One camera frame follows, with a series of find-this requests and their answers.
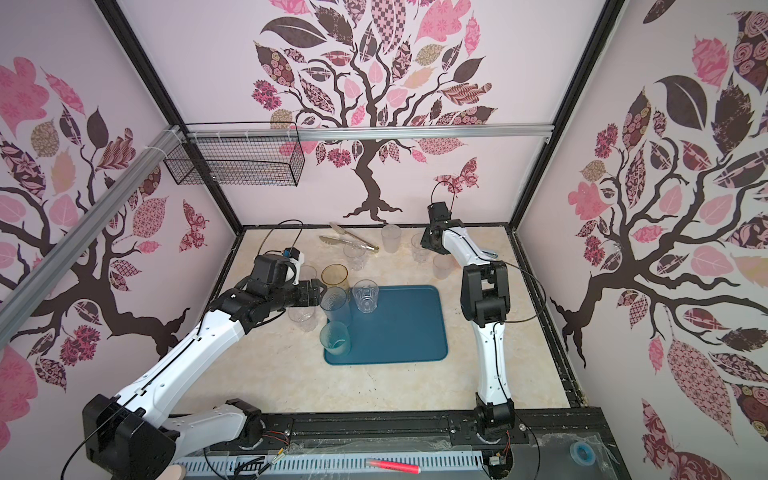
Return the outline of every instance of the clear plastic cup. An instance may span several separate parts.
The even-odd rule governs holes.
[[[332,286],[320,300],[320,307],[331,322],[341,322],[344,325],[352,323],[352,313],[349,311],[349,300],[346,290]]]
[[[429,250],[422,248],[421,233],[411,237],[411,251],[413,252],[413,259],[418,263],[424,263],[429,258]]]
[[[339,322],[328,322],[320,330],[320,343],[328,353],[336,356],[346,355],[352,348],[349,330],[346,325]]]
[[[373,280],[360,280],[352,287],[358,310],[371,313],[379,305],[379,286]]]
[[[288,318],[296,322],[301,330],[311,332],[317,326],[316,306],[294,306],[288,310]]]
[[[366,249],[357,245],[345,245],[344,256],[349,264],[349,268],[355,271],[362,270],[368,260]]]
[[[400,237],[402,231],[397,225],[385,225],[382,228],[382,243],[387,253],[395,253],[400,248]]]
[[[453,255],[435,255],[432,261],[432,272],[435,278],[443,280],[451,274],[456,263],[453,261]]]

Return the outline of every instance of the tree mural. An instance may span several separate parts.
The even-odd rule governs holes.
[[[733,16],[739,26],[733,55],[716,38],[696,39],[693,61],[703,84],[685,75],[662,78],[657,83],[667,93],[665,109],[653,109],[643,90],[629,108],[621,136],[615,124],[598,133],[598,159],[586,165],[581,171],[586,181],[568,195],[585,220],[576,236],[585,239],[584,258],[593,270],[578,310],[551,301],[565,320],[566,347],[572,336],[586,367],[582,330],[596,303],[619,290],[617,308],[628,307],[630,328],[649,319],[648,351],[656,371],[664,367],[666,343],[667,365],[696,407],[733,436],[728,393],[733,390],[744,415],[768,441],[768,390],[725,382],[720,374],[768,381],[763,368],[741,355],[762,348],[768,332],[734,325],[736,318],[720,321],[707,310],[733,305],[768,315],[759,299],[734,289],[745,282],[768,287],[768,257],[755,251],[768,247],[768,216],[743,215],[768,201],[768,180],[761,180],[768,166],[761,137],[768,131],[768,108],[753,118],[750,94],[744,91],[765,91],[768,15]],[[714,105],[707,102],[707,88],[719,91]],[[668,120],[679,135],[665,134]],[[702,146],[710,142],[712,148]],[[647,177],[655,180],[653,187],[646,188]],[[744,250],[726,255],[726,246]],[[695,295],[677,293],[691,287]],[[658,328],[664,316],[671,338]],[[681,332],[697,346],[683,342]],[[738,353],[699,350],[711,346]]]
[[[444,111],[443,107],[443,101],[456,106],[477,104],[492,87],[490,83],[469,83],[483,60],[470,58],[480,40],[478,22],[472,16],[462,24],[471,8],[469,0],[458,0],[456,5],[452,0],[407,0],[412,7],[406,6],[406,0],[371,0],[370,22],[362,21],[368,12],[366,0],[325,0],[323,5],[310,2],[312,11],[304,0],[270,1],[285,13],[311,16],[319,26],[300,16],[275,18],[267,22],[262,33],[277,34],[295,48],[281,51],[256,42],[259,62],[281,90],[259,80],[254,84],[252,97],[267,110],[274,110],[271,120],[275,128],[284,127],[279,123],[284,121],[295,121],[300,127],[484,124],[495,110],[471,106]],[[408,14],[410,8],[415,17]],[[421,38],[437,43],[424,45],[414,57],[411,40],[403,39],[403,35],[410,18],[415,21],[419,16],[414,45]],[[463,37],[449,41],[450,35],[462,31]],[[308,50],[312,49],[314,55],[320,51],[316,48],[320,45],[326,52],[308,60]],[[297,105],[297,110],[279,108],[284,101]],[[354,164],[355,175],[368,195],[360,207],[345,217],[368,212],[371,219],[386,223],[379,212],[402,209],[382,199],[371,162],[376,158],[400,162],[403,151],[418,162],[426,162],[424,154],[441,155],[463,145],[458,138],[425,138],[410,143],[382,139],[312,141],[303,142],[302,146],[305,153],[315,152],[318,164],[325,160],[337,168]],[[284,151],[286,156],[290,155],[293,145],[287,145]],[[451,177],[447,184],[451,192],[477,183],[477,175],[472,173],[476,162],[470,162],[471,166],[469,162],[465,166],[469,177],[446,176]]]
[[[50,95],[46,88],[35,84],[36,70],[31,61],[17,57],[14,66],[15,71],[0,67],[0,116],[13,137],[20,122],[49,116],[42,107]],[[61,233],[66,234],[96,203],[96,186],[101,182],[105,188],[112,186],[114,180],[108,171],[127,168],[136,156],[130,128],[109,140],[98,109],[86,117],[83,102],[67,83],[51,74],[46,74],[46,80],[61,100],[61,110],[32,130],[29,144],[36,155],[19,147],[21,139],[0,132],[0,154],[8,167],[8,176],[3,180],[6,186],[0,187],[0,231],[17,240],[0,242],[0,269],[21,272],[15,278],[0,274],[0,283],[10,290],[51,251]],[[81,133],[83,125],[86,135]],[[64,137],[61,140],[59,131]],[[87,180],[78,181],[75,161],[82,162]],[[12,337],[37,336],[27,358],[35,358],[29,361],[45,382],[66,390],[67,367],[93,359],[107,332],[111,336],[149,336],[161,356],[178,343],[174,334],[188,309],[163,324],[154,317],[121,312],[116,298],[130,292],[127,277],[141,273],[129,258],[151,254],[161,246],[151,239],[165,217],[167,197],[152,197],[160,180],[158,167],[72,266],[74,284],[62,281],[71,285],[44,300],[32,314],[31,323],[40,326],[20,330]],[[191,207],[187,211],[188,207],[184,202],[191,227],[185,239],[193,231],[199,233],[206,223]],[[138,240],[121,243],[131,237]],[[202,234],[195,238],[202,245]],[[194,239],[182,240],[180,249],[186,250],[187,243],[199,247]]]

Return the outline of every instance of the blue tray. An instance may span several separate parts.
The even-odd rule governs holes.
[[[448,355],[440,293],[431,285],[381,286],[379,305],[361,313],[350,302],[352,348],[345,356],[330,355],[330,365],[432,362]]]

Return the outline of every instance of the wire basket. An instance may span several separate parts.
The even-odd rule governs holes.
[[[268,123],[271,128],[280,128],[280,124],[285,124],[286,129],[281,129],[279,133],[266,129],[191,133],[187,141],[174,148],[165,159],[165,166],[176,183],[202,184],[203,178],[193,162],[201,160],[219,184],[298,185],[304,168],[304,152],[296,124],[248,123]]]

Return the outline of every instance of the pink wall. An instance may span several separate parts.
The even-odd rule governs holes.
[[[633,478],[765,477],[767,38],[630,3],[521,227]]]
[[[91,2],[0,12],[7,296],[165,122]],[[83,406],[135,379],[192,327],[232,240],[203,187],[178,187],[162,165],[142,184],[0,353],[4,478],[58,477],[82,440]],[[109,476],[80,452],[67,478]]]

